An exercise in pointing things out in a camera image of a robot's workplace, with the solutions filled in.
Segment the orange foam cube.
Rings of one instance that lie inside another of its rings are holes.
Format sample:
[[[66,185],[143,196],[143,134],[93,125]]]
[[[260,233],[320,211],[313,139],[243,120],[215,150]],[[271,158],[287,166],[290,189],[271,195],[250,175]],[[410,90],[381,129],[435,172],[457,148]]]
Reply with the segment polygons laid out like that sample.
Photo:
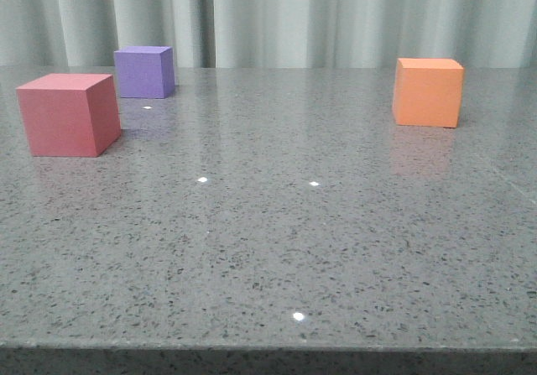
[[[456,128],[465,69],[456,60],[399,58],[392,112],[398,125]]]

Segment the purple foam cube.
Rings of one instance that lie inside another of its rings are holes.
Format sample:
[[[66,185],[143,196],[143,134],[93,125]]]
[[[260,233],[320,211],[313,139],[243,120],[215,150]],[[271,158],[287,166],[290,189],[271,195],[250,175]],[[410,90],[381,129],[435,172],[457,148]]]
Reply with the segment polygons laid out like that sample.
[[[170,46],[128,46],[114,52],[120,97],[162,99],[175,91]]]

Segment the red foam cube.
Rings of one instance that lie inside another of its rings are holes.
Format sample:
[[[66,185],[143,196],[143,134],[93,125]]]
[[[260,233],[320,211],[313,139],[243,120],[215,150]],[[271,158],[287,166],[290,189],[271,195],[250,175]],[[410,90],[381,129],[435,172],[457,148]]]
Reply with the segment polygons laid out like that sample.
[[[121,135],[110,74],[48,74],[16,92],[33,156],[96,157]]]

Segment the pale green curtain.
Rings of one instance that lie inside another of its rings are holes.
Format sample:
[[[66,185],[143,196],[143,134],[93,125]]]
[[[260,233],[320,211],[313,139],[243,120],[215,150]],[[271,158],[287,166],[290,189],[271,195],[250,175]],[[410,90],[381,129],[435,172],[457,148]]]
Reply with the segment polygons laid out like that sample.
[[[180,67],[536,62],[536,0],[1,0],[3,65],[110,65],[168,45]]]

